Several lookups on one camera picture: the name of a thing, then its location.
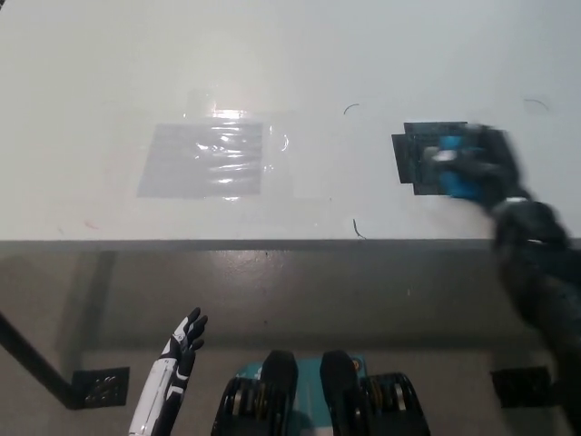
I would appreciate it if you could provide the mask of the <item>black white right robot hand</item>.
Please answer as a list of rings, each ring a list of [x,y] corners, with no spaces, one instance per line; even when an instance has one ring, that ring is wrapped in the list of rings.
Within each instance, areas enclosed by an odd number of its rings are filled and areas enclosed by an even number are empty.
[[[424,161],[438,176],[445,195],[470,201],[491,213],[502,203],[531,199],[504,131],[483,124],[463,124],[424,151]]]

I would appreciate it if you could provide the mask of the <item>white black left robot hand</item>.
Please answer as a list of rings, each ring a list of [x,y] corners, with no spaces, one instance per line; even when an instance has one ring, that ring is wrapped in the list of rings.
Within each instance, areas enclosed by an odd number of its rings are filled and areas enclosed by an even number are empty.
[[[195,308],[182,319],[153,363],[129,427],[130,435],[172,433],[208,317]]]

